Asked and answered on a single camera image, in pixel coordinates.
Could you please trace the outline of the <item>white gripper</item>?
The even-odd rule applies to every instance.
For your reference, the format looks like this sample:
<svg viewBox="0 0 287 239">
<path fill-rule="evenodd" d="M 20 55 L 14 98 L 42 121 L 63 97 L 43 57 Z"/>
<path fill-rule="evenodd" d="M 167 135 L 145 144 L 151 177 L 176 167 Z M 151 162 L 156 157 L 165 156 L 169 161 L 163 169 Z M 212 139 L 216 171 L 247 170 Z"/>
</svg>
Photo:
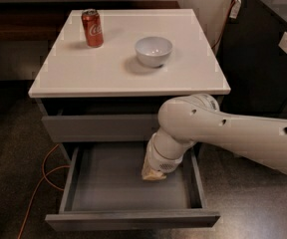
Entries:
<svg viewBox="0 0 287 239">
<path fill-rule="evenodd" d="M 182 157 L 168 159 L 161 156 L 150 140 L 146 147 L 146 158 L 143 162 L 142 179 L 145 181 L 157 181 L 166 179 L 165 173 L 174 172 L 182 163 Z"/>
</svg>

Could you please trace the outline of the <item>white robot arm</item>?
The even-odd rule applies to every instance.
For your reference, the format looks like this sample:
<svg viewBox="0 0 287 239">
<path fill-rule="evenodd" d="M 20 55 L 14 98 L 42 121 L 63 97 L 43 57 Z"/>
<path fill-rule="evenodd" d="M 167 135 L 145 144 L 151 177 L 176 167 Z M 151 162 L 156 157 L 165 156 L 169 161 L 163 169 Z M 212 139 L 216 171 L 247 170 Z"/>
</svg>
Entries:
<svg viewBox="0 0 287 239">
<path fill-rule="evenodd" d="M 151 136 L 143 162 L 144 180 L 163 180 L 199 142 L 219 146 L 287 175 L 287 119 L 223 113 L 208 94 L 163 103 L 159 129 Z"/>
</svg>

